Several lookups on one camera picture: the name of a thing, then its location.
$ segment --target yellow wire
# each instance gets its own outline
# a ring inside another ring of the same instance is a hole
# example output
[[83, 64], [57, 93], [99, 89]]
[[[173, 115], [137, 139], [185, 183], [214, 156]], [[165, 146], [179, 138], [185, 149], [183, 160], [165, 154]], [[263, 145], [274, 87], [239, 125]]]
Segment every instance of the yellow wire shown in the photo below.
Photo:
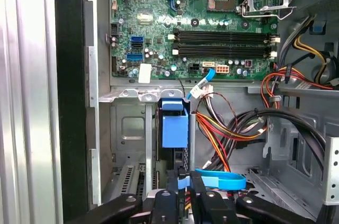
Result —
[[301, 43], [300, 39], [301, 39], [301, 36], [299, 36], [296, 39], [298, 45], [302, 46], [303, 48], [309, 49], [311, 51], [311, 53], [317, 55], [321, 60], [323, 60], [323, 62], [326, 62], [325, 58], [322, 56], [322, 54], [318, 50], [310, 47], [309, 45]]
[[[312, 48], [312, 47], [310, 47], [306, 44], [301, 43], [300, 39], [301, 39], [301, 36], [299, 36], [295, 39], [294, 46], [296, 48], [300, 49], [300, 50], [307, 51], [307, 52], [310, 52], [314, 55], [317, 55], [323, 61], [323, 64], [322, 64], [322, 66], [319, 70], [319, 71], [322, 71], [324, 69], [324, 67], [326, 66], [325, 58], [322, 56], [322, 54], [318, 50], [316, 50], [316, 49], [314, 49], [314, 48]], [[318, 83], [320, 83], [320, 76], [321, 76], [320, 73], [318, 73], [318, 75], [316, 77], [316, 82], [318, 82]]]
[[[281, 68], [281, 69], [278, 69], [278, 71], [281, 71], [281, 70], [284, 70], [284, 69], [287, 69], [287, 67], [285, 66], [285, 67], [283, 67], [283, 68]], [[292, 70], [303, 75], [303, 73], [301, 73], [299, 70], [297, 70], [297, 69], [295, 69], [295, 68], [292, 68]]]
[[219, 147], [217, 146], [217, 143], [214, 139], [214, 137], [212, 136], [212, 134], [210, 133], [210, 131], [208, 130], [208, 128], [202, 123], [202, 122], [199, 122], [201, 128], [204, 130], [204, 132], [207, 134], [209, 140], [212, 142], [213, 146], [214, 146], [214, 149], [217, 151], [217, 154], [219, 155], [222, 163], [224, 164], [225, 166], [225, 170], [230, 172], [230, 170], [228, 169], [227, 165], [226, 165], [226, 161], [224, 159], [224, 157], [222, 156], [222, 153], [219, 149]]
[[219, 129], [225, 130], [228, 134], [235, 136], [235, 137], [239, 137], [239, 138], [243, 138], [243, 139], [253, 139], [253, 138], [258, 137], [261, 134], [261, 133], [257, 133], [256, 135], [253, 135], [253, 136], [244, 136], [244, 135], [236, 134], [236, 133], [233, 133], [232, 131], [228, 130], [226, 127], [221, 126], [218, 123], [214, 122], [214, 120], [212, 120], [211, 118], [209, 118], [208, 116], [206, 116], [202, 113], [197, 113], [197, 115], [204, 117], [205, 119], [207, 119], [209, 122], [213, 123]]
[[189, 203], [188, 205], [185, 206], [185, 211], [187, 211], [189, 208], [191, 208], [191, 203]]

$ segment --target motherboard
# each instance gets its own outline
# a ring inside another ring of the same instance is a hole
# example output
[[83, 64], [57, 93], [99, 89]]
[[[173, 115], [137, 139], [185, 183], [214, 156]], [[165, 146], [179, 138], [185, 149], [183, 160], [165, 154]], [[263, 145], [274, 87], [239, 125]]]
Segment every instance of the motherboard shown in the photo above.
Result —
[[[276, 17], [243, 17], [245, 0], [111, 0], [113, 77], [262, 80], [276, 58]], [[254, 7], [280, 0], [253, 0]]]

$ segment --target ram slot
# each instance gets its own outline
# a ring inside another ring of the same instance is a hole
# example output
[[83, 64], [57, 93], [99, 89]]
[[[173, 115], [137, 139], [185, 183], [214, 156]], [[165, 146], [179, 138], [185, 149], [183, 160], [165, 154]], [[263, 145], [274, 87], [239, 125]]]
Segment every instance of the ram slot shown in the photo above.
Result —
[[173, 29], [179, 42], [264, 44], [270, 37], [264, 33], [181, 31]]
[[269, 48], [179, 45], [178, 55], [185, 57], [266, 58]]

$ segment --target white label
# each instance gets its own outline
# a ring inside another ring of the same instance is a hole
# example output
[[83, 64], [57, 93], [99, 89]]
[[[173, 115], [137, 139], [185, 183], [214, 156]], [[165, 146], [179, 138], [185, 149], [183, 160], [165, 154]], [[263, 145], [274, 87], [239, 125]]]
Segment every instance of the white label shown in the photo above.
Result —
[[190, 93], [194, 98], [199, 98], [200, 95], [203, 93], [203, 90], [200, 89], [198, 85], [196, 85], [191, 89]]
[[296, 86], [296, 89], [308, 89], [311, 85], [306, 82], [301, 82], [299, 85]]
[[205, 168], [207, 168], [209, 165], [211, 165], [212, 164], [212, 162], [211, 161], [206, 161], [206, 163], [205, 163], [205, 165], [203, 165], [202, 166], [202, 169], [205, 169]]
[[142, 84], [149, 84], [151, 72], [152, 64], [140, 64], [138, 82]]

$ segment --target green circuit board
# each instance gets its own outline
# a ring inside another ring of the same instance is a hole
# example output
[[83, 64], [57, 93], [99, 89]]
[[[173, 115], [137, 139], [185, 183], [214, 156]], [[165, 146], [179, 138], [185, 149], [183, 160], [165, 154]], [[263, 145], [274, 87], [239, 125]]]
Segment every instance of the green circuit board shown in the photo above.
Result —
[[[178, 8], [175, 7], [176, 1], [180, 1]], [[202, 67], [205, 61], [229, 66], [228, 73], [217, 73], [215, 78], [218, 79], [262, 80], [270, 72], [272, 60], [264, 57], [253, 59], [236, 56], [185, 57], [172, 53], [173, 40], [169, 40], [167, 36], [173, 34], [174, 28], [187, 31], [277, 33], [278, 21], [275, 17], [268, 17], [265, 20], [245, 19], [236, 13], [235, 6], [240, 0], [215, 0], [220, 4], [215, 10], [210, 8], [210, 0], [172, 0], [172, 4], [171, 0], [111, 0], [110, 2], [111, 35], [112, 32], [115, 33], [113, 38], [117, 40], [111, 47], [113, 77], [138, 78], [140, 63], [153, 65], [152, 79], [202, 78], [206, 73], [206, 69]], [[256, 7], [279, 4], [279, 0], [254, 0], [254, 2]], [[198, 26], [192, 25], [194, 19], [199, 21]], [[143, 38], [142, 49], [135, 51], [131, 47], [131, 37]], [[145, 55], [145, 48], [151, 55]], [[128, 54], [131, 53], [141, 53], [142, 60], [128, 59]], [[192, 64], [199, 64], [199, 69], [194, 72], [189, 70]]]

